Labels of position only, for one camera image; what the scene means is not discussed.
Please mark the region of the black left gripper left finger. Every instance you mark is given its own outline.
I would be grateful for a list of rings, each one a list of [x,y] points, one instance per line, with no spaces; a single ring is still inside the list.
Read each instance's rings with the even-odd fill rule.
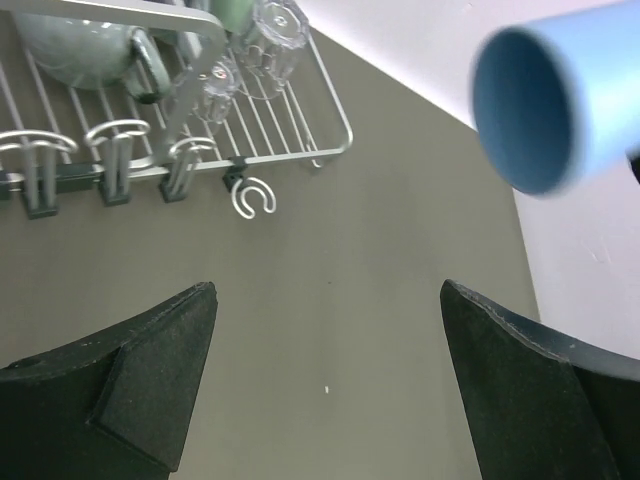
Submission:
[[[1,371],[4,479],[166,479],[180,465],[218,308],[196,284]]]

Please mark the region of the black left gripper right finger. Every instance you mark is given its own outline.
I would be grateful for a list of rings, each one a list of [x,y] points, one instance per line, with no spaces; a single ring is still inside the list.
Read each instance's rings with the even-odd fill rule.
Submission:
[[[483,478],[638,478],[638,360],[452,280],[440,305]]]

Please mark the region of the blue plastic cup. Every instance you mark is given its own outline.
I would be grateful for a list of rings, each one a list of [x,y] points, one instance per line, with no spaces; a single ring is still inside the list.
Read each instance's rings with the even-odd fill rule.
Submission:
[[[525,195],[555,195],[638,153],[638,2],[495,31],[470,97],[488,160]]]

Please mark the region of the grey round ceramic cup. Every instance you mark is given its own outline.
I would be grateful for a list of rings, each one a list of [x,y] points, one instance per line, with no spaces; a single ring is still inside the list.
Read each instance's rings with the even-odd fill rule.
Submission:
[[[121,83],[142,104],[161,100],[171,79],[141,26],[14,12],[23,45],[41,70],[84,90]]]

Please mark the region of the clear glass tumbler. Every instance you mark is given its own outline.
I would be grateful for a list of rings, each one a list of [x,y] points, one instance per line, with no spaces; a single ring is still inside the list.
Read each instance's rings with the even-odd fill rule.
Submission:
[[[255,1],[251,15],[231,40],[243,91],[260,100],[278,96],[309,36],[308,17],[296,1]]]

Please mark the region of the clear wine glass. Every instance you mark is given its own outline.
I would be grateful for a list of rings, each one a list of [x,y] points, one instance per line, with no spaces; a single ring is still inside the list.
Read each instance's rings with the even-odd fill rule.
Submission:
[[[202,89],[194,112],[201,120],[220,125],[228,115],[232,100],[241,84],[236,62],[223,56],[208,74],[200,76],[200,80]]]

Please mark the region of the green teal mug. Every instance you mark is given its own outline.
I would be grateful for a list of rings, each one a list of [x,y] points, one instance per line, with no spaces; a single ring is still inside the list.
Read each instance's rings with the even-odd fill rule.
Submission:
[[[210,12],[231,33],[240,33],[249,24],[254,0],[212,0]]]

